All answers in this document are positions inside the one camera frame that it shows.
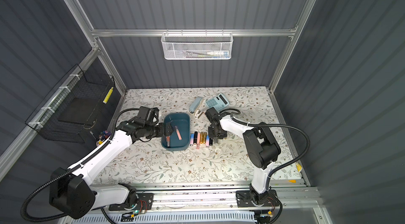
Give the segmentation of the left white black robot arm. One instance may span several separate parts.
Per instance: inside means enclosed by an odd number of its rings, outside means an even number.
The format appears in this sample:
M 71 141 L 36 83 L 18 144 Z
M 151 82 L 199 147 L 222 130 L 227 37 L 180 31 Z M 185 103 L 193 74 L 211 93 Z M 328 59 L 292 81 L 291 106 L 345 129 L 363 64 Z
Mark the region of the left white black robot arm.
M 94 186 L 99 173 L 135 142 L 170 136 L 174 127 L 159 122 L 157 108 L 139 107 L 136 116 L 118 123 L 111 135 L 86 157 L 67 170 L 54 171 L 49 203 L 64 214 L 79 219 L 89 211 L 109 205 L 132 209 L 138 204 L 137 190 L 129 184 Z

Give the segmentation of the teal plastic storage box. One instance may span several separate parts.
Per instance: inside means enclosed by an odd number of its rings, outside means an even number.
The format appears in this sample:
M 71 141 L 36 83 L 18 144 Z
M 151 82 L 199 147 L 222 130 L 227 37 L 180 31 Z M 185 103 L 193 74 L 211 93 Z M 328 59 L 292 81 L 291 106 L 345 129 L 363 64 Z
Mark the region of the teal plastic storage box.
M 170 113 L 163 121 L 170 123 L 173 133 L 161 138 L 161 145 L 168 151 L 183 151 L 190 144 L 190 117 L 187 113 Z

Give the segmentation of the dark red black lipstick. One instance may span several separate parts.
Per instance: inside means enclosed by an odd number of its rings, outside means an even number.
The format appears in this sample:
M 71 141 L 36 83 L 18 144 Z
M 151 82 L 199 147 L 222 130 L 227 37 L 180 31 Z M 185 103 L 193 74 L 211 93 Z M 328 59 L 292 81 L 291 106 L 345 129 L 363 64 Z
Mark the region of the dark red black lipstick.
M 170 136 L 166 137 L 166 141 L 167 141 L 167 147 L 170 148 L 171 147 Z

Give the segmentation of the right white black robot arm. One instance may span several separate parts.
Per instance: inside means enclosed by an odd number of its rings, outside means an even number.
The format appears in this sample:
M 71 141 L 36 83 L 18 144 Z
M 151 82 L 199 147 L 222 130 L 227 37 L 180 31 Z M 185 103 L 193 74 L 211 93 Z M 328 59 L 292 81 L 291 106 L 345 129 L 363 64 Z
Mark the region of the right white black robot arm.
M 244 140 L 248 157 L 254 165 L 250 198 L 253 204 L 262 205 L 269 196 L 271 172 L 281 154 L 281 148 L 270 128 L 263 123 L 254 126 L 240 121 L 234 118 L 229 109 L 218 112 L 215 108 L 209 108 L 205 115 L 211 123 L 208 128 L 211 139 L 223 139 L 228 133 L 232 133 Z

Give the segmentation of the pink lip gloss tube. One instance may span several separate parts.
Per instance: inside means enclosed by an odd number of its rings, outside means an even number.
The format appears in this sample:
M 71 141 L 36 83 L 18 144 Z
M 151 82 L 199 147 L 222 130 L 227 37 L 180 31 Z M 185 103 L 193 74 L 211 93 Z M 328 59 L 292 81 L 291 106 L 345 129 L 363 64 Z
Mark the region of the pink lip gloss tube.
M 177 125 L 175 126 L 175 131 L 176 131 L 176 134 L 177 134 L 177 136 L 178 136 L 179 141 L 181 141 L 181 140 L 182 140 L 182 136 L 181 136 L 181 133 L 180 133 L 179 128 L 178 128 Z

